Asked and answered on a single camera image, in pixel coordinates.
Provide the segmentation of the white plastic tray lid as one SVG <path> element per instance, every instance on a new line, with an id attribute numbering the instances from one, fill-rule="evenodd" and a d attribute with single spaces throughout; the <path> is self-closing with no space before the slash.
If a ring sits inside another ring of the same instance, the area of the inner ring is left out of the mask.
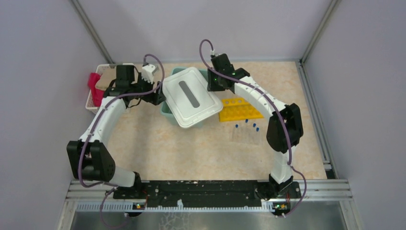
<path id="1" fill-rule="evenodd" d="M 164 79 L 165 102 L 181 128 L 191 128 L 222 111 L 222 101 L 207 86 L 207 70 L 196 67 L 174 68 Z"/>

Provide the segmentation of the yellow test tube rack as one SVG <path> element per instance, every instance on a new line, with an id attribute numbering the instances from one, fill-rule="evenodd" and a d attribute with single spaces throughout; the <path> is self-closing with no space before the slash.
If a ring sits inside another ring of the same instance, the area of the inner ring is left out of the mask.
<path id="1" fill-rule="evenodd" d="M 263 115 L 243 98 L 222 99 L 222 103 L 223 109 L 218 114 L 220 122 L 263 118 Z"/>

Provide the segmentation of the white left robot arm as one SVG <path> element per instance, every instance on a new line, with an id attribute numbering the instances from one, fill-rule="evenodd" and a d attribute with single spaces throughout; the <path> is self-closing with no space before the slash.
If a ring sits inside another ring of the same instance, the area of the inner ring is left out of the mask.
<path id="1" fill-rule="evenodd" d="M 153 105 L 165 101 L 161 90 L 163 81 L 154 85 L 158 67 L 144 64 L 140 71 L 130 65 L 117 65 L 115 79 L 103 93 L 101 105 L 90 126 L 76 141 L 67 144 L 67 154 L 74 178 L 85 188 L 99 184 L 125 187 L 131 198 L 138 198 L 144 191 L 139 173 L 118 167 L 107 145 L 119 118 L 139 99 Z"/>

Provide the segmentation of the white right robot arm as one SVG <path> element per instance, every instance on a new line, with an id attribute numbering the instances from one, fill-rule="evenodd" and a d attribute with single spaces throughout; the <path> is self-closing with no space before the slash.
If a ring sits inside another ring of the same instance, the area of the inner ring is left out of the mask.
<path id="1" fill-rule="evenodd" d="M 303 136 L 300 108 L 275 99 L 258 85 L 243 68 L 234 68 L 227 54 L 211 54 L 208 67 L 208 90 L 230 90 L 243 98 L 267 119 L 266 140 L 274 151 L 270 181 L 270 196 L 283 197 L 293 184 L 293 153 Z"/>

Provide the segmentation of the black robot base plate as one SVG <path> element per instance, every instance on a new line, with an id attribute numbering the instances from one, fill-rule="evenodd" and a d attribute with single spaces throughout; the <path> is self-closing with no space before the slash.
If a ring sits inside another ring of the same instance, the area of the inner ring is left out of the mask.
<path id="1" fill-rule="evenodd" d="M 279 186 L 267 180 L 153 180 L 118 187 L 113 198 L 144 199 L 150 208 L 239 208 L 260 207 L 262 201 L 287 201 L 301 195 L 298 182 Z"/>

